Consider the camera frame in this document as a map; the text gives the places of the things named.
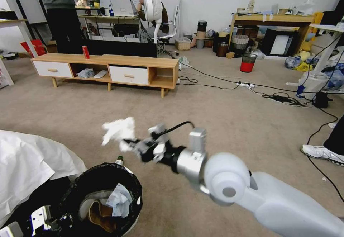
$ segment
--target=wicker basket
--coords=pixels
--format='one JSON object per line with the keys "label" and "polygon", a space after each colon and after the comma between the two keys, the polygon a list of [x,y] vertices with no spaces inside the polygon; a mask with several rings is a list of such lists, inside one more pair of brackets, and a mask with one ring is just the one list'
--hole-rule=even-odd
{"label": "wicker basket", "polygon": [[182,37],[182,38],[176,38],[175,39],[175,45],[177,50],[179,51],[186,51],[186,50],[190,50],[190,39],[186,38],[186,37]]}

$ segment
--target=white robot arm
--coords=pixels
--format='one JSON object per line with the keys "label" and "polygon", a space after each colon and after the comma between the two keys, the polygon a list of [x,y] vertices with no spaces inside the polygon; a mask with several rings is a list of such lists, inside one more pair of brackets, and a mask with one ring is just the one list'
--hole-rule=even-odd
{"label": "white robot arm", "polygon": [[305,193],[267,173],[251,173],[233,154],[218,153],[207,160],[205,129],[191,131],[188,148],[172,147],[164,124],[149,132],[152,137],[143,141],[124,141],[142,161],[169,165],[217,204],[237,203],[283,237],[344,237],[344,222]]}

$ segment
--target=person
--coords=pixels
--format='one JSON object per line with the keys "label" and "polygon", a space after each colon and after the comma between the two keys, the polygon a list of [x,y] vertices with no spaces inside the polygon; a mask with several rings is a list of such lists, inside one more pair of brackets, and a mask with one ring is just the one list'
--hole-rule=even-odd
{"label": "person", "polygon": [[334,127],[323,146],[302,145],[301,151],[313,158],[326,159],[337,165],[344,166],[344,115]]}
{"label": "person", "polygon": [[43,0],[59,53],[82,54],[81,27],[74,0]]}
{"label": "person", "polygon": [[[142,6],[144,4],[144,0],[139,0],[139,3],[137,4],[137,11],[139,14],[139,17],[143,20],[146,21],[146,17],[144,15],[144,12],[142,11]],[[164,4],[162,3],[162,24],[167,24],[169,23],[168,21],[168,15],[167,15],[167,11],[164,7]],[[144,39],[144,42],[147,42],[147,39],[151,39],[154,36],[154,30],[155,30],[155,26],[156,26],[156,22],[152,21],[153,26],[149,27],[145,30],[140,30],[138,32],[138,37],[140,39],[140,41],[142,41],[142,38]],[[162,35],[166,35],[168,34],[169,31],[169,26],[168,25],[161,25],[160,26],[160,30],[158,32],[158,36],[162,36]]]}

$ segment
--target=laptop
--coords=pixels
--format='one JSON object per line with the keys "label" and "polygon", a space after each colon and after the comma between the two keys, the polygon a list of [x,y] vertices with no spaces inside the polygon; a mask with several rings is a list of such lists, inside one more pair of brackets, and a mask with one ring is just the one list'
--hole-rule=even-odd
{"label": "laptop", "polygon": [[110,0],[115,16],[137,16],[137,10],[131,0]]}

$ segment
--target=drawer handle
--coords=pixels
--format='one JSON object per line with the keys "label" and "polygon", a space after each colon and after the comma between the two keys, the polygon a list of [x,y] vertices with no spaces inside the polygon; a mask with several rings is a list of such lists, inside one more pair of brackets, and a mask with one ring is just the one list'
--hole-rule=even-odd
{"label": "drawer handle", "polygon": [[125,77],[130,77],[130,78],[134,78],[135,76],[133,75],[128,75],[128,74],[124,74]]}

